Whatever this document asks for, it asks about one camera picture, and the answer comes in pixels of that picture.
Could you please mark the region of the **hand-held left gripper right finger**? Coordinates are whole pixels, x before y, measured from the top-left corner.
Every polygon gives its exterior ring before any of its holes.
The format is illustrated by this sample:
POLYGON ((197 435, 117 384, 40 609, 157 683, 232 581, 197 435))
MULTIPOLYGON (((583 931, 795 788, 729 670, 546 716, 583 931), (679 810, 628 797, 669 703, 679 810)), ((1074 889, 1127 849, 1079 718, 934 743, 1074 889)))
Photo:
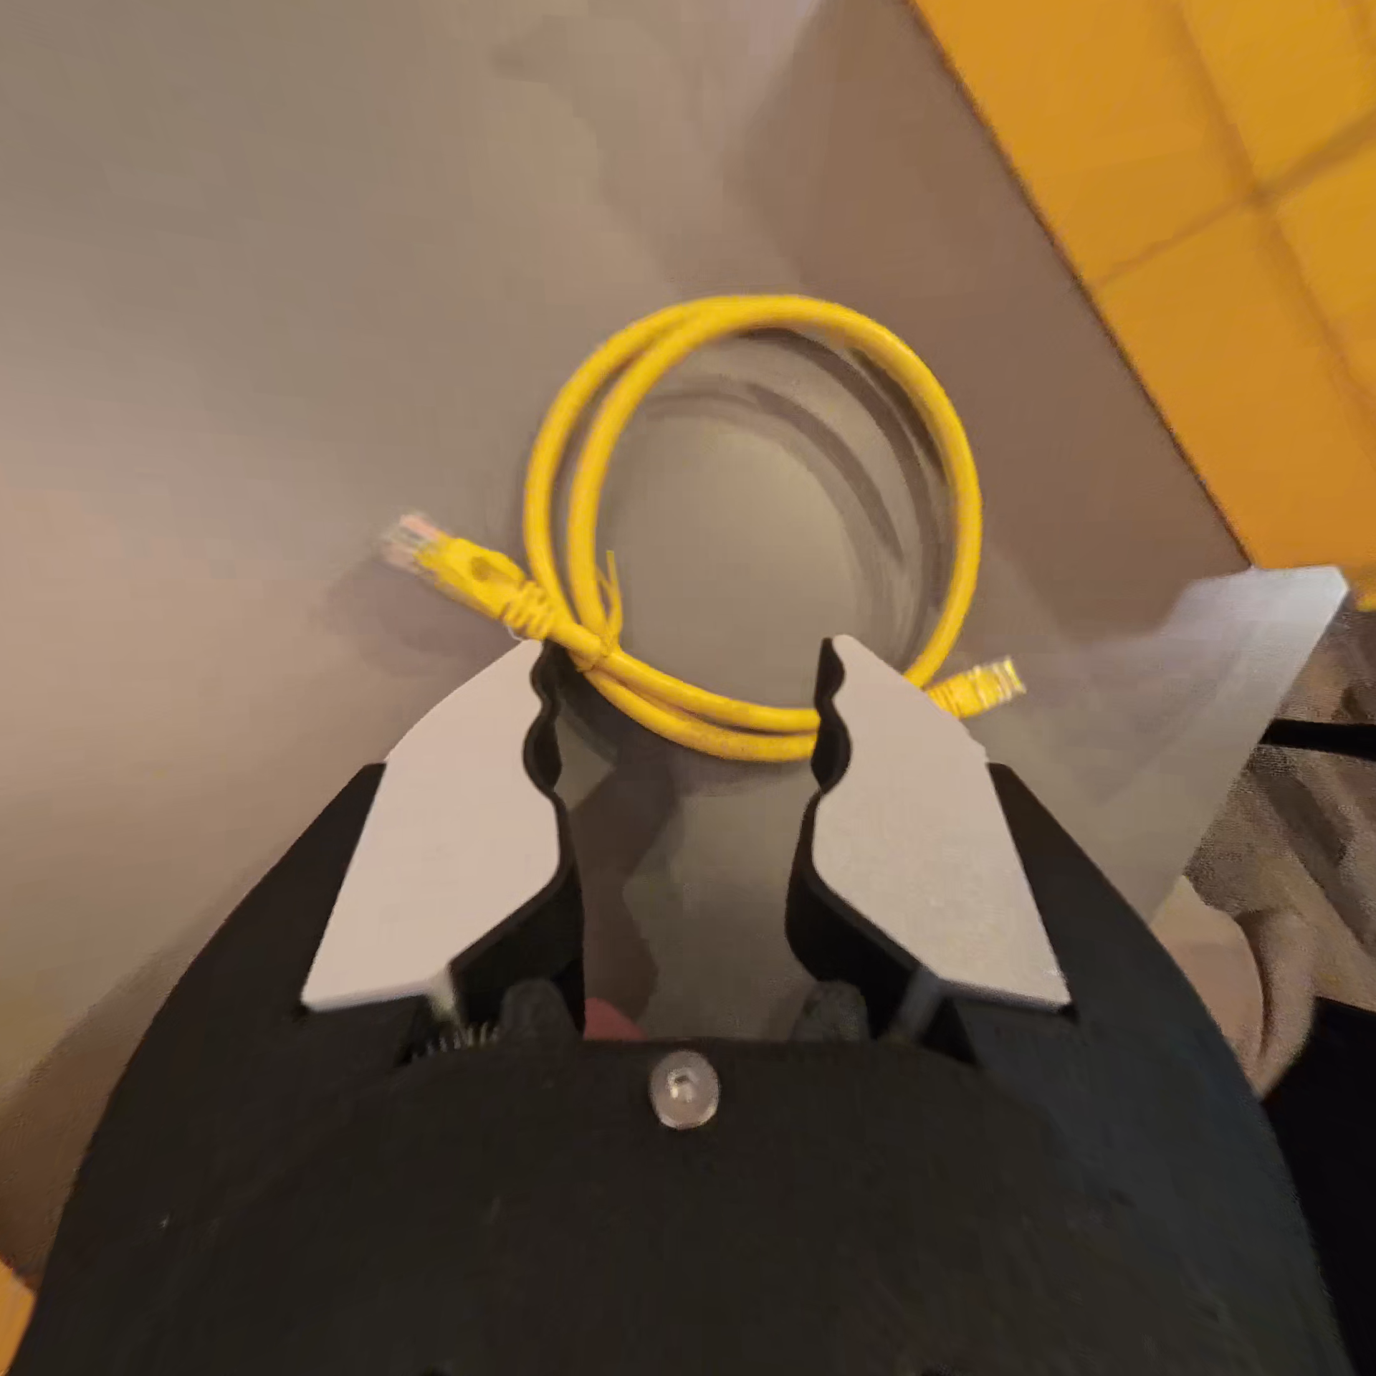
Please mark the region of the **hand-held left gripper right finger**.
POLYGON ((813 797, 786 889, 791 955, 866 1042, 920 1042, 947 1000, 1072 1008, 984 750, 851 636, 816 664, 813 797))

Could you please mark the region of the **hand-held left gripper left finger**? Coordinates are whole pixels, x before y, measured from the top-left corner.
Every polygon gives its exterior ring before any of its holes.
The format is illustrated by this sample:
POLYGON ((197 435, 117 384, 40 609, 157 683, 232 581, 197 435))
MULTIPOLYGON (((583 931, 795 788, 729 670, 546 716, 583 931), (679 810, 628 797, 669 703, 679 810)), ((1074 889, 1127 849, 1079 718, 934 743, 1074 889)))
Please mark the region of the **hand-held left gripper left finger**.
POLYGON ((557 653, 521 641, 385 756, 301 1004, 422 997, 486 1026, 510 987, 546 980, 580 1027, 583 894, 559 773, 557 653))

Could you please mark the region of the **yellow plastic bin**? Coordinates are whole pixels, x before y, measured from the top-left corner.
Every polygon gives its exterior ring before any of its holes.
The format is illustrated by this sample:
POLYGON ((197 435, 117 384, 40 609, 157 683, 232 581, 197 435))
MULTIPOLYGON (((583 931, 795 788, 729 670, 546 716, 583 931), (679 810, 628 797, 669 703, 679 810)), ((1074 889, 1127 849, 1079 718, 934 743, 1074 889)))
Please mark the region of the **yellow plastic bin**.
POLYGON ((1247 559, 1374 612, 1374 3, 914 3, 1247 559))

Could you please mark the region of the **person's dark clothing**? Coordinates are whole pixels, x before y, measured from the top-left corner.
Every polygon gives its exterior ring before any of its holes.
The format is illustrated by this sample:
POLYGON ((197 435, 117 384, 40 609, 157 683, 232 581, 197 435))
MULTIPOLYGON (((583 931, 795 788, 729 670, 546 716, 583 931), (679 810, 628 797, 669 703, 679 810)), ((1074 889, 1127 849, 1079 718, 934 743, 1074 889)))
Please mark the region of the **person's dark clothing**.
POLYGON ((1374 1012, 1316 1000, 1264 1097, 1356 1374, 1374 1374, 1374 1012))

